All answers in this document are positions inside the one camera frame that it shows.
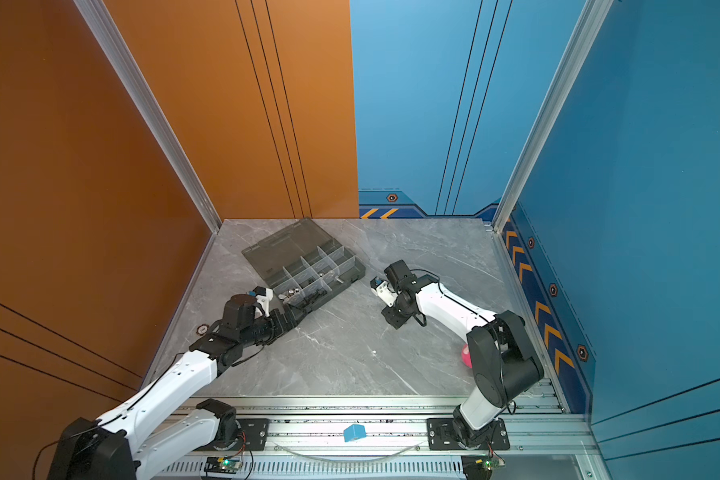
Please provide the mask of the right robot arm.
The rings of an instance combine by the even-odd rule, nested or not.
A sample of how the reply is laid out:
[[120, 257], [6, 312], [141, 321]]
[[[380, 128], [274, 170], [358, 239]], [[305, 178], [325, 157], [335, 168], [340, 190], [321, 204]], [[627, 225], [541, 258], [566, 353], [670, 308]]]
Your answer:
[[435, 274], [411, 269], [399, 260], [370, 281], [384, 302], [382, 315], [395, 329], [413, 319], [425, 327], [434, 320], [462, 339], [475, 387], [455, 408], [456, 441], [477, 449], [500, 432], [500, 415], [545, 377], [545, 369], [525, 327], [512, 311], [495, 313], [457, 296]]

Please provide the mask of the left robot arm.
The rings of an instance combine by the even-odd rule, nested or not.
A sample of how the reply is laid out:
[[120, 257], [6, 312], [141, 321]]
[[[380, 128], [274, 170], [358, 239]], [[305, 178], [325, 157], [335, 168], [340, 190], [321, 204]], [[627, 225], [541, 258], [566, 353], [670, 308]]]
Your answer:
[[308, 310], [270, 308], [266, 291], [237, 294], [221, 319], [156, 380], [94, 420], [79, 418], [50, 443], [51, 479], [151, 479], [191, 451], [241, 447], [235, 407], [207, 399], [167, 428], [161, 425], [197, 391], [245, 362], [250, 346], [264, 348], [295, 329]]

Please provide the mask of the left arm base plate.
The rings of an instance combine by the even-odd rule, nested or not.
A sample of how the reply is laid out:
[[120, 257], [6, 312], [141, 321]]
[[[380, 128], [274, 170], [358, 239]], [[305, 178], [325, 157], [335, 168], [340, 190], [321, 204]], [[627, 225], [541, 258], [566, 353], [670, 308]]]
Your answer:
[[222, 422], [211, 448], [223, 452], [264, 451], [270, 421], [266, 418], [236, 419]]

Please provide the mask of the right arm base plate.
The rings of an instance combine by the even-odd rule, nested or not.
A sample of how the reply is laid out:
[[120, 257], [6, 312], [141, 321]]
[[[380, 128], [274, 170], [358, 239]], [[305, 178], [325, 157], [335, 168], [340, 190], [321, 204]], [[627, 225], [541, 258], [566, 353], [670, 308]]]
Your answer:
[[479, 430], [473, 430], [464, 421], [451, 417], [429, 418], [426, 424], [428, 445], [433, 451], [508, 451], [511, 448], [509, 435], [501, 418]]

